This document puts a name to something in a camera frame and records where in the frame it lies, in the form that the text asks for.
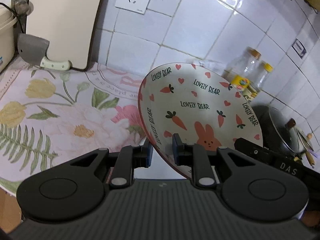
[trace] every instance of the floral tablecloth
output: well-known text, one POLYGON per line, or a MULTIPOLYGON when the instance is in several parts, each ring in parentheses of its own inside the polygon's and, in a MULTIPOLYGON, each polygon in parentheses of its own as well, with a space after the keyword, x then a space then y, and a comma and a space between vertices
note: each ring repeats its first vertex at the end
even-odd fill
POLYGON ((27 177, 100 147, 138 144, 143 77, 92 63, 57 72, 17 57, 0 82, 0 187, 15 195, 27 177))

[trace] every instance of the cleaver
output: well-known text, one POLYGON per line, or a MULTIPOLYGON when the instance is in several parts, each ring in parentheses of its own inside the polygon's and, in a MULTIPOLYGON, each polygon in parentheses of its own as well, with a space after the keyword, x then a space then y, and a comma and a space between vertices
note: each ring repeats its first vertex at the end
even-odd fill
POLYGON ((31 65, 54 70, 69 70, 70 61, 56 62, 47 58, 49 41, 30 34, 20 33, 18 36, 18 51, 21 58, 31 65))

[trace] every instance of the bunny print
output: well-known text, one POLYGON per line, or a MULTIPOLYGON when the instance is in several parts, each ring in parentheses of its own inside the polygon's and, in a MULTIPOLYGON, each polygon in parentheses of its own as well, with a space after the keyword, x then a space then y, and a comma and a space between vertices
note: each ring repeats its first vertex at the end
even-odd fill
POLYGON ((210 125, 204 127, 200 122, 195 122, 196 133, 199 137, 197 144, 202 145, 206 150, 216 151, 221 143, 214 137, 213 129, 210 125))

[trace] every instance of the bottle cap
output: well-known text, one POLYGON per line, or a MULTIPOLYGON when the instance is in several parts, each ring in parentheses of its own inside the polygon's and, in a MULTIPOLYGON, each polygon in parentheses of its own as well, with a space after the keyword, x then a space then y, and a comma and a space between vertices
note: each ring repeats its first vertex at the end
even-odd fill
POLYGON ((271 67, 268 63, 265 63, 263 67, 268 72, 271 72, 273 70, 273 67, 271 67))
POLYGON ((253 57, 255 57, 257 60, 259 60, 261 54, 258 51, 256 51, 255 49, 251 49, 249 52, 253 57))

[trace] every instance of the plate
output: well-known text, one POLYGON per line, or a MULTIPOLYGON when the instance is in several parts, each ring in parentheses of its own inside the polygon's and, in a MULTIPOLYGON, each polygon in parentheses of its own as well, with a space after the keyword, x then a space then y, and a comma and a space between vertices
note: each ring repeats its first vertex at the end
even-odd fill
POLYGON ((240 137, 263 146, 260 124, 244 97, 221 76, 194 64, 169 63, 149 72, 139 88, 138 108, 156 151, 186 178, 191 168, 174 163, 174 133, 210 151, 234 149, 240 137))

